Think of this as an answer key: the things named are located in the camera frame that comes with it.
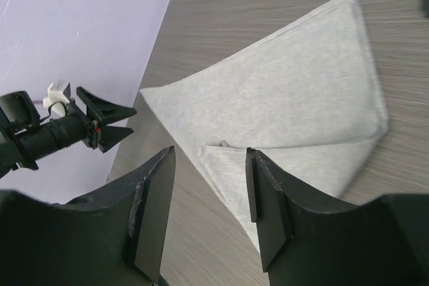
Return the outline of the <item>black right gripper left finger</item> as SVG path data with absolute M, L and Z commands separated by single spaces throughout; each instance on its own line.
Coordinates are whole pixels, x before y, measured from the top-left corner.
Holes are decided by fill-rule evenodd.
M 1 192 L 2 285 L 165 285 L 176 171 L 167 147 L 66 204 Z

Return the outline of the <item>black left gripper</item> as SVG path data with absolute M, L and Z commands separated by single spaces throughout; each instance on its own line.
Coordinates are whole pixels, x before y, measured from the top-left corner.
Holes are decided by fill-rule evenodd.
M 65 116 L 17 134 L 24 160 L 39 160 L 79 141 L 96 149 L 99 134 L 99 149 L 101 152 L 107 152 L 133 134 L 131 128 L 114 126 L 106 126 L 98 134 L 94 121 L 89 117 L 100 125 L 110 125 L 136 115 L 134 108 L 99 98 L 81 86 L 76 88 L 76 94 L 86 106 L 86 115 L 77 104 L 65 104 Z

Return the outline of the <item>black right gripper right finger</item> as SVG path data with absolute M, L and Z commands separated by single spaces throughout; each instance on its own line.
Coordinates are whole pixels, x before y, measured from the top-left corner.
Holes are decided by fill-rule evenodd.
M 334 198 L 246 152 L 251 220 L 271 285 L 427 285 L 428 196 Z

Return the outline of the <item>grey cloth napkin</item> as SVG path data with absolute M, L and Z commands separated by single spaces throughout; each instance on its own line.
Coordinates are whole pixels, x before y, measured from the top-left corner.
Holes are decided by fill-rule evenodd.
M 359 0 L 330 0 L 236 54 L 141 95 L 254 246 L 248 148 L 339 197 L 389 122 Z

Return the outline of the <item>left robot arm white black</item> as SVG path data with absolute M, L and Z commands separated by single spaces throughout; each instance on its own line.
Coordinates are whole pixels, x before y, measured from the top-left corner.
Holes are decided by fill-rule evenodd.
M 1 175 L 19 168 L 35 171 L 37 160 L 80 141 L 105 153 L 133 133 L 115 123 L 136 115 L 135 109 L 103 100 L 81 86 L 76 93 L 84 111 L 68 86 L 50 87 L 44 105 L 57 119 L 42 118 L 26 91 L 1 97 Z

